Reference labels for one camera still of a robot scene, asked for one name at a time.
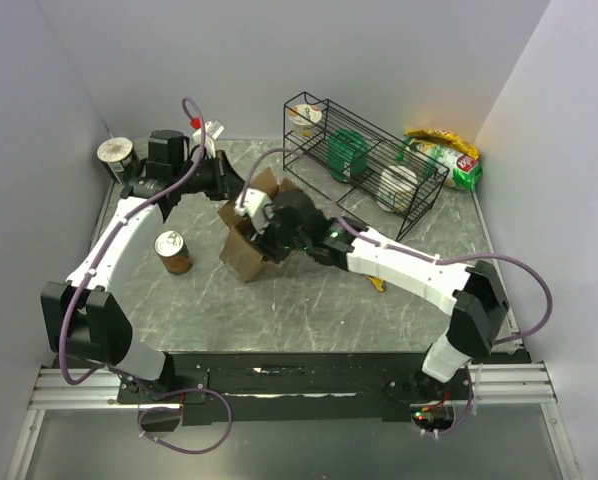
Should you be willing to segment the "brown cardboard express box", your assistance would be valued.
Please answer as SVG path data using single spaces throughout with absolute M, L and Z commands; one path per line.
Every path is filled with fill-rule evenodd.
M 281 192 L 301 191 L 301 188 L 288 178 L 277 180 L 270 167 L 252 179 L 250 188 L 265 192 L 270 200 Z M 255 230 L 248 217 L 241 217 L 234 213 L 235 205 L 236 201 L 230 200 L 218 210 L 219 217 L 228 227 L 228 235 L 219 258 L 224 264 L 230 266 L 241 280 L 250 282 L 264 267 L 272 265 L 278 267 L 280 263 L 274 261 L 269 254 L 250 241 Z

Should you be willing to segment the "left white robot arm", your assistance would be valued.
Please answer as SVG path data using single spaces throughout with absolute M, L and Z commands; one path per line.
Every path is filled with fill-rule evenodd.
M 173 357 L 135 336 L 117 298 L 182 196 L 203 193 L 220 201 L 240 193 L 243 179 L 215 149 L 223 130 L 211 121 L 191 137 L 174 130 L 152 132 L 147 157 L 132 166 L 114 216 L 86 259 L 65 281 L 43 288 L 49 344 L 68 384 L 80 382 L 68 369 L 74 358 L 133 378 L 153 401 L 175 394 Z

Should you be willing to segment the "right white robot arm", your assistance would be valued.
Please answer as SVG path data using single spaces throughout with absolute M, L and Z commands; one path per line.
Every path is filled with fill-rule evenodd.
M 234 211 L 251 221 L 255 246 L 275 262 L 302 251 L 321 265 L 384 280 L 446 314 L 449 324 L 426 351 L 416 374 L 423 396 L 440 397 L 460 369 L 491 353 L 509 308 L 491 263 L 442 260 L 369 226 L 328 218 L 299 190 L 269 197 L 248 188 L 239 195 Z

